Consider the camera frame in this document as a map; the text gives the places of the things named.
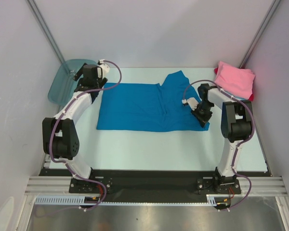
metal floor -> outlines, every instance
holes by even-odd
[[[42,216],[63,206],[35,205]],[[100,205],[90,212],[68,209],[31,216],[27,231],[284,231],[274,197],[250,197],[230,212],[199,206]]]

wire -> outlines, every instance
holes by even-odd
[[[112,65],[114,65],[118,71],[119,71],[119,74],[120,74],[120,78],[119,78],[119,81],[109,87],[109,88],[103,88],[103,89],[92,89],[92,90],[86,90],[84,92],[82,92],[81,94],[79,94],[76,98],[74,98],[73,100],[70,101],[70,103],[66,106],[66,108],[64,109],[65,113],[69,110],[69,108],[73,105],[73,103],[79,98],[81,97],[82,95],[86,94],[86,93],[91,93],[91,92],[96,92],[96,91],[102,91],[102,90],[110,90],[110,89],[113,89],[115,88],[117,85],[119,85],[119,83],[121,82],[122,80],[122,72],[120,70],[120,68],[118,67],[118,65],[116,65],[114,62],[112,61],[109,61],[109,60],[104,60],[105,63],[110,63]],[[98,206],[106,197],[106,186],[104,184],[102,184],[101,182],[99,181],[96,181],[96,180],[90,180],[90,179],[86,179],[86,178],[83,178],[81,177],[80,175],[76,174],[76,172],[74,172],[71,167],[68,165],[68,163],[65,161],[65,160],[55,160],[55,158],[53,157],[53,139],[54,139],[54,134],[55,134],[55,131],[58,127],[58,124],[60,122],[60,120],[62,119],[62,117],[64,116],[65,114],[62,112],[61,115],[58,117],[58,119],[56,120],[54,126],[53,126],[53,130],[52,130],[52,133],[51,133],[51,136],[50,136],[50,140],[49,140],[49,156],[51,158],[51,160],[54,162],[54,163],[63,163],[66,165],[66,168],[72,173],[73,177],[77,177],[78,179],[81,179],[81,180],[84,180],[84,181],[87,181],[87,182],[91,182],[91,183],[95,183],[95,184],[98,184],[100,185],[101,187],[103,187],[104,189],[104,196],[102,198],[100,198],[100,201],[97,202],[95,205],[93,205],[92,207],[90,208],[85,208],[84,211],[90,211],[92,209],[94,209],[96,206]]]
[[[233,205],[233,206],[230,207],[230,208],[233,208],[233,207],[238,206],[240,203],[242,203],[242,202],[248,197],[248,195],[250,194],[250,191],[251,191],[251,180],[250,180],[247,176],[238,174],[238,173],[236,172],[236,170],[234,169],[234,166],[235,166],[236,156],[237,156],[237,153],[238,153],[239,146],[241,146],[242,144],[246,143],[247,141],[250,141],[251,138],[253,137],[254,133],[255,133],[255,119],[254,119],[254,116],[253,116],[251,110],[249,109],[249,107],[247,107],[247,105],[246,105],[245,103],[243,103],[242,101],[234,98],[233,96],[229,95],[229,94],[226,93],[225,91],[222,91],[221,87],[220,87],[219,85],[217,85],[217,84],[216,84],[214,81],[212,81],[212,80],[203,79],[203,80],[198,80],[198,81],[195,81],[195,82],[189,84],[189,85],[185,88],[185,90],[184,90],[183,100],[185,100],[185,94],[186,94],[187,89],[188,89],[190,86],[192,86],[193,84],[199,83],[199,82],[210,82],[210,83],[213,83],[213,84],[218,88],[218,90],[220,91],[220,93],[222,93],[223,95],[227,96],[229,99],[231,99],[231,100],[233,100],[233,101],[241,104],[241,105],[247,110],[248,114],[249,114],[250,117],[251,117],[251,134],[250,134],[250,136],[249,136],[246,140],[244,140],[244,141],[242,141],[242,142],[240,142],[240,143],[237,144],[236,150],[235,150],[235,153],[234,153],[232,162],[231,162],[231,169],[232,169],[233,173],[234,173],[237,177],[243,177],[243,178],[247,179],[248,182],[250,183],[250,186],[249,186],[249,189],[248,189],[246,195],[243,197],[243,199],[240,200],[240,201],[239,201],[238,203],[236,203],[235,205]]]
[[[232,193],[232,196],[230,197],[230,200],[231,200],[235,196],[235,192],[232,190],[231,187],[229,188],[229,195],[230,195],[230,193]]]

white wall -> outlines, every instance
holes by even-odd
[[[239,65],[272,0],[36,0],[66,59]]]
[[[289,0],[282,2],[247,68],[256,73],[253,107],[269,165],[289,194]]]
[[[25,0],[0,0],[0,207],[15,198],[43,158],[41,122],[57,107],[47,93],[59,68]]]

metal frame pole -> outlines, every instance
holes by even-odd
[[[248,48],[247,52],[244,55],[244,58],[239,66],[239,68],[245,68],[247,62],[249,61],[251,55],[253,54],[253,52],[255,51],[255,48],[257,46],[257,44],[259,43],[262,35],[264,34],[267,26],[269,25],[273,15],[275,14],[275,12],[277,11],[278,7],[280,6],[280,3],[282,2],[282,0],[274,0],[270,9],[268,10],[266,16],[264,17],[263,22],[261,23],[254,39],[252,40],[250,47]]]
[[[32,13],[34,14],[38,24],[40,25],[42,31],[44,32],[47,40],[49,41],[50,46],[52,47],[54,53],[56,54],[59,62],[64,66],[64,69],[66,70],[66,73],[70,73],[70,69],[68,68],[68,66],[65,64],[65,59],[58,47],[58,44],[56,43],[56,41],[53,38],[53,35],[50,31],[50,29],[48,28],[45,19],[43,18],[36,2],[34,0],[26,0],[26,2],[28,3],[28,6],[30,7],[30,9],[32,10]]]

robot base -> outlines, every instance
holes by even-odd
[[[198,194],[224,194],[229,195],[230,188],[235,194],[241,194],[241,188],[239,180],[235,180],[234,184],[218,185],[214,177],[212,179],[198,179],[197,180],[197,192]]]

